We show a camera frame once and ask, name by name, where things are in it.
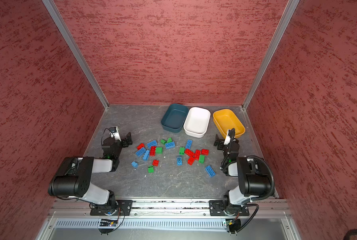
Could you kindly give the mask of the red lego low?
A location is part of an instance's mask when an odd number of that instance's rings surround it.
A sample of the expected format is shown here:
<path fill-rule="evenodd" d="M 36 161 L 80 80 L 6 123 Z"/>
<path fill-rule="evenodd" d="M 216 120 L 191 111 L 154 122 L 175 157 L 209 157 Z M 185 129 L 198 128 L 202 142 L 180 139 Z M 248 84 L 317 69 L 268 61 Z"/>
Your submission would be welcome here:
<path fill-rule="evenodd" d="M 192 166 L 194 162 L 195 162 L 195 158 L 194 157 L 190 157 L 188 159 L 188 165 Z"/>

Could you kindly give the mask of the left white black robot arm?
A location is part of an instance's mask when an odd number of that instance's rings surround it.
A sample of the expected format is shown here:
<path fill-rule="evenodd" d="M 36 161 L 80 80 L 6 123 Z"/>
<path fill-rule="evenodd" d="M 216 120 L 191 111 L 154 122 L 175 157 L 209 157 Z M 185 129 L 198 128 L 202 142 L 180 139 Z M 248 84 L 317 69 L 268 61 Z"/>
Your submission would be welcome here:
<path fill-rule="evenodd" d="M 119 156 L 123 148 L 132 145 L 131 133 L 121 139 L 118 128 L 109 128 L 109 137 L 101 140 L 102 158 L 67 157 L 50 181 L 48 194 L 63 200 L 79 199 L 94 207 L 116 210 L 114 193 L 91 183 L 91 176 L 99 173 L 115 172 L 119 166 Z"/>

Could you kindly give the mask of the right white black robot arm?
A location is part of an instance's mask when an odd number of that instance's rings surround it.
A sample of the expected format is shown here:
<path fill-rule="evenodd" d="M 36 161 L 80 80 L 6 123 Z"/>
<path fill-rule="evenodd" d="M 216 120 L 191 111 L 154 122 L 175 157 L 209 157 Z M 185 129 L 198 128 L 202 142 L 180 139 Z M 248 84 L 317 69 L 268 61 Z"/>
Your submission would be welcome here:
<path fill-rule="evenodd" d="M 237 213 L 253 201 L 265 200 L 275 193 L 275 179 L 268 163 L 258 156 L 240 157 L 239 141 L 232 137 L 215 137 L 214 146 L 223 152 L 220 170 L 228 177 L 238 178 L 238 186 L 223 197 L 223 211 Z"/>

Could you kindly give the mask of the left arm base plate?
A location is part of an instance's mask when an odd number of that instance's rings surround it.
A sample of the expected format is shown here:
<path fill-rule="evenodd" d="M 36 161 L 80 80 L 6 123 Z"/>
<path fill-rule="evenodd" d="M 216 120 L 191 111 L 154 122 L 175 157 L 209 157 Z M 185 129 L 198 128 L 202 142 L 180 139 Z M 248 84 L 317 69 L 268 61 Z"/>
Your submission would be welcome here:
<path fill-rule="evenodd" d="M 116 200 L 112 205 L 95 205 L 90 204 L 91 216 L 129 216 L 132 208 L 132 200 Z"/>

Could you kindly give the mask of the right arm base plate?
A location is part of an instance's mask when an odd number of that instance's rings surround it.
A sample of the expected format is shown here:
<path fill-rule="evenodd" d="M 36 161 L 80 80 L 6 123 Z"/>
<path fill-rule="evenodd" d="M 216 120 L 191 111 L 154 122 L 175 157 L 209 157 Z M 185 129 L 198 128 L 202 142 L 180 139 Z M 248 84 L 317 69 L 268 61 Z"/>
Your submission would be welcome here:
<path fill-rule="evenodd" d="M 236 217 L 239 215 L 247 217 L 250 215 L 247 207 L 229 205 L 222 200 L 210 200 L 209 209 L 211 216 Z"/>

